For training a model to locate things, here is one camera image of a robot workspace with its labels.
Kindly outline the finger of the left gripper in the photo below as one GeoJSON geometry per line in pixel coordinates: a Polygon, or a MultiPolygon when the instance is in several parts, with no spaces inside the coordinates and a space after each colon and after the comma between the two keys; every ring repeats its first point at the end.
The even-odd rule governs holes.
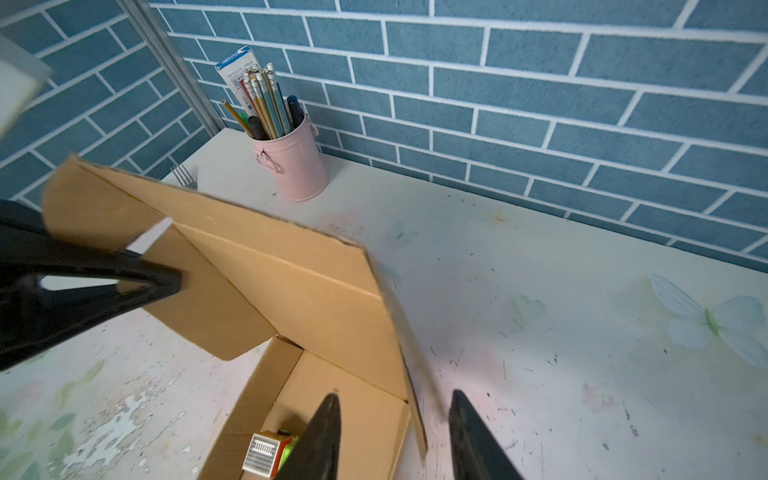
{"type": "Polygon", "coordinates": [[[53,238],[42,214],[1,202],[1,369],[8,370],[116,316],[171,297],[183,275],[137,254],[107,252],[53,238]],[[128,281],[53,291],[49,276],[128,281]]]}

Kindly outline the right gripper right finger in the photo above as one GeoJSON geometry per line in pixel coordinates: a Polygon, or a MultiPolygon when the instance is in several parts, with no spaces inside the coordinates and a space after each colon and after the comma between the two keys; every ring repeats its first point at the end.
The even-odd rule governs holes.
{"type": "Polygon", "coordinates": [[[454,390],[448,415],[456,480],[522,480],[467,396],[454,390]]]}

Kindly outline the small green white toy block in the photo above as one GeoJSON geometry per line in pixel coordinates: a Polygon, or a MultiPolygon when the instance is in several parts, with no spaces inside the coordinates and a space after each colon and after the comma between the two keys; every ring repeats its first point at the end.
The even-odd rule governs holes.
{"type": "Polygon", "coordinates": [[[287,430],[255,433],[243,461],[242,478],[275,479],[298,440],[287,430]]]}

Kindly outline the brown cardboard box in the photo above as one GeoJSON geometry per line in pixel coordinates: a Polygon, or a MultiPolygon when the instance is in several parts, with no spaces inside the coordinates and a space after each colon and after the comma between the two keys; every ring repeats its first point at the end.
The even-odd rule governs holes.
{"type": "Polygon", "coordinates": [[[43,217],[55,238],[113,252],[171,219],[146,257],[180,270],[183,288],[150,314],[225,361],[264,347],[202,478],[238,478],[254,434],[302,432],[332,393],[340,478],[392,478],[408,431],[427,453],[407,322],[360,245],[78,157],[49,179],[43,217]]]}

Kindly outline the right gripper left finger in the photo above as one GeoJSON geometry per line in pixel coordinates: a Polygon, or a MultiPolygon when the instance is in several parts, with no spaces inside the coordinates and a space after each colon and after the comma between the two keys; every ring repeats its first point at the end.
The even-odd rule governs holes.
{"type": "Polygon", "coordinates": [[[337,394],[329,393],[313,415],[276,480],[335,480],[341,444],[341,408],[337,394]]]}

